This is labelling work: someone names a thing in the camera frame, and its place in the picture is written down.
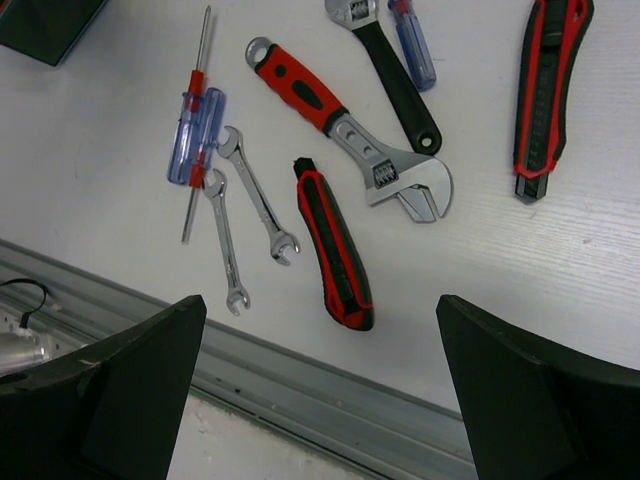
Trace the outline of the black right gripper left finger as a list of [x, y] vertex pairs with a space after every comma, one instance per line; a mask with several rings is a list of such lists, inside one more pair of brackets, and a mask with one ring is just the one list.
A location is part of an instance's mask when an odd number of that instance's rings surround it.
[[1, 379], [4, 479], [164, 479], [206, 320], [199, 295]]

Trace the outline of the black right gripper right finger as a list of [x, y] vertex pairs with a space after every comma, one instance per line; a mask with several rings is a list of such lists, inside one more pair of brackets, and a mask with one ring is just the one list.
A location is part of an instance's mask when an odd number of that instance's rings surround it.
[[436, 316], [479, 478], [638, 478], [638, 371], [456, 295]]

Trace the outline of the long blue red screwdriver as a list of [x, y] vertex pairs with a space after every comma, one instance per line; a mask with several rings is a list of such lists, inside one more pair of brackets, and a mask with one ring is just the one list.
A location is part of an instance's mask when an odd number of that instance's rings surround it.
[[191, 126], [191, 144], [189, 147], [189, 183], [190, 196], [186, 212], [186, 218], [182, 230], [181, 243], [186, 245], [190, 240], [192, 231], [194, 215], [196, 210], [196, 202], [198, 191], [200, 189], [200, 182], [202, 179], [203, 168], [198, 165], [196, 159], [196, 144], [199, 130], [199, 115], [201, 110], [202, 98], [204, 95], [204, 89], [206, 84], [206, 63], [207, 55], [209, 51], [209, 37], [211, 28], [211, 5], [207, 5], [204, 11], [201, 35], [199, 40], [198, 53], [196, 58], [196, 66], [191, 72], [189, 81], [188, 93], [191, 95], [189, 110], [191, 113], [191, 120], [193, 125]]

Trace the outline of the small blue red screwdriver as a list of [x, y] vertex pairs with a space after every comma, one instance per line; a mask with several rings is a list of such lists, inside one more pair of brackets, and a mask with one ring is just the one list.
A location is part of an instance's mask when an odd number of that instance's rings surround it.
[[396, 32], [406, 60], [409, 75], [419, 92], [433, 88], [437, 74], [421, 23], [410, 0], [389, 0]]

